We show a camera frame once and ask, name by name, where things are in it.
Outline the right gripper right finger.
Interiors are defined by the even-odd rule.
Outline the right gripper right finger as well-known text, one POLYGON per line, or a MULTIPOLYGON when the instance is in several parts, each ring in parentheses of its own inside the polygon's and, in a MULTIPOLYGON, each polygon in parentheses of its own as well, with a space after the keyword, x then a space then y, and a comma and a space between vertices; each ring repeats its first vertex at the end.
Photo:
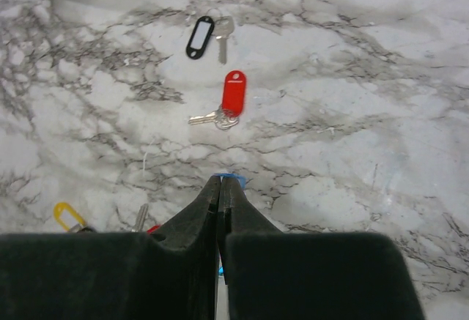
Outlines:
POLYGON ((406 262, 387 236, 285 233, 236 181, 224 276, 232 319, 422 319, 406 262))

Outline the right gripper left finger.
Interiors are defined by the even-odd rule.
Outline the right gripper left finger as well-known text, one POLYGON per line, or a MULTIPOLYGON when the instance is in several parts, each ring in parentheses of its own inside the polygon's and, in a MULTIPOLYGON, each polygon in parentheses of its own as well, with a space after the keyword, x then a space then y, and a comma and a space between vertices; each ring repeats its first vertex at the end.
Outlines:
POLYGON ((221 180, 154 233, 1 236, 3 319, 213 319, 221 180))

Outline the yellow tag key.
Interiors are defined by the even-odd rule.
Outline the yellow tag key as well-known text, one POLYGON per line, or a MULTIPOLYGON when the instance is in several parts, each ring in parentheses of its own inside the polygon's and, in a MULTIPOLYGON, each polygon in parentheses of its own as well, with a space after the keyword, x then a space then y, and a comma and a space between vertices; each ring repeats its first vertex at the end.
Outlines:
POLYGON ((53 208, 55 221, 67 233, 95 233, 87 221, 67 202, 59 202, 53 208))

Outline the blue tag key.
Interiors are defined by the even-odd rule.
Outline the blue tag key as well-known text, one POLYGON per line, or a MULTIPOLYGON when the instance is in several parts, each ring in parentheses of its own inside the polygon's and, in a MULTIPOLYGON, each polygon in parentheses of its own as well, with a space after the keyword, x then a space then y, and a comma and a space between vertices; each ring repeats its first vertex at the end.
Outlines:
POLYGON ((215 174, 221 179, 221 189, 218 197, 217 225, 216 225, 216 241, 219 253, 218 277, 224 279, 224 260, 226 259, 226 235, 231 232, 231 204, 227 201, 224 189, 229 183, 236 181, 241 190, 245 190, 246 178, 238 174, 219 173, 215 174))

